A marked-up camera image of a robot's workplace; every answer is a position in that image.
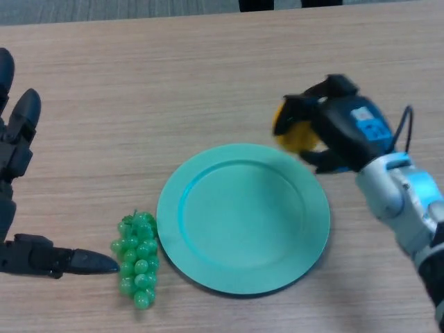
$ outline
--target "yellow ball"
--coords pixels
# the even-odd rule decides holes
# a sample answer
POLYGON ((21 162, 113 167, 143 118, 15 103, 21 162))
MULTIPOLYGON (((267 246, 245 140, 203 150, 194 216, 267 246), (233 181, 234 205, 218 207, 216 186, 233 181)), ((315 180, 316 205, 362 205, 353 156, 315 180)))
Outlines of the yellow ball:
MULTIPOLYGON (((274 116, 273 127, 282 111, 282 106, 274 116)), ((275 139, 277 144, 284 150, 295 154, 299 154, 301 151, 313 150, 320 141, 316 133, 311 129, 310 121, 300 121, 293 124, 287 133, 278 135, 275 139)))

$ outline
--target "wooden table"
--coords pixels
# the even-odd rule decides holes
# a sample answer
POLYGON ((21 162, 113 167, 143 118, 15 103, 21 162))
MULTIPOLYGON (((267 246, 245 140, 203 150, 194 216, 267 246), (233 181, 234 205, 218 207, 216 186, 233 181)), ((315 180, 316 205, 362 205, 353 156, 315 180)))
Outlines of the wooden table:
MULTIPOLYGON (((416 108, 412 155, 444 183, 444 3, 0 28, 16 60, 11 105, 42 96, 34 158, 15 182, 16 232, 110 254, 116 224, 156 209, 193 154, 273 146, 286 93, 347 73, 395 125, 416 108)), ((135 314, 115 276, 0 275, 0 332, 437 332, 434 308, 353 175, 321 176, 332 206, 318 268, 269 297, 233 300, 162 258, 157 302, 135 314)))

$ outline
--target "robotic arm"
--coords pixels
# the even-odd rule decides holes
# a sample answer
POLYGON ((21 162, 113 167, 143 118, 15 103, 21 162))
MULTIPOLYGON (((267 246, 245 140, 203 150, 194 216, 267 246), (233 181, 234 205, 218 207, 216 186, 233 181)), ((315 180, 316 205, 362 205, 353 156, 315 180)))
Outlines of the robotic arm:
POLYGON ((370 211, 392 229, 413 262, 444 332, 444 198, 434 179, 408 154, 413 110, 406 108, 393 134, 377 106, 358 91, 345 76, 329 75, 302 94, 285 96, 273 134, 289 136, 308 121, 312 135, 327 150, 293 153, 316 166, 317 173, 356 173, 370 211), (397 152, 395 144, 408 116, 406 149, 397 152))
MULTIPOLYGON (((14 70, 11 54, 0 48, 0 116, 8 102, 14 70)), ((115 273, 119 266, 110 257, 89 250, 55 248, 43 236, 16 234, 14 241, 5 241, 16 210, 12 181, 25 174, 33 156, 30 145, 40 108, 39 94, 29 89, 12 110, 8 125, 0 118, 0 272, 56 279, 63 273, 115 273)))

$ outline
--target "grape bunch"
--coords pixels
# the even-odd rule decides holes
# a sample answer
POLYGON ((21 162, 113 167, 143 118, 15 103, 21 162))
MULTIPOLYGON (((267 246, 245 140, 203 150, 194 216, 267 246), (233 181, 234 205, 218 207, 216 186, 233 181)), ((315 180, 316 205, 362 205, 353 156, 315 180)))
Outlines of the grape bunch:
POLYGON ((120 263, 119 290, 133 298, 138 309, 148 309, 155 300, 157 256, 157 225, 153 215, 135 212, 117 225, 121 236, 111 243, 111 250, 120 263))

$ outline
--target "green plate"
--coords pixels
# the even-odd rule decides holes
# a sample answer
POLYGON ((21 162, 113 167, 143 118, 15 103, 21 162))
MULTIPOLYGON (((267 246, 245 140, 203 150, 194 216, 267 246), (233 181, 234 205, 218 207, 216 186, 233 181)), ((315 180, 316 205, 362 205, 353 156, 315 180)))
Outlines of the green plate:
POLYGON ((170 177, 157 207, 160 242, 204 287, 268 293, 321 256, 330 210, 314 175, 290 155, 230 144, 194 156, 170 177))

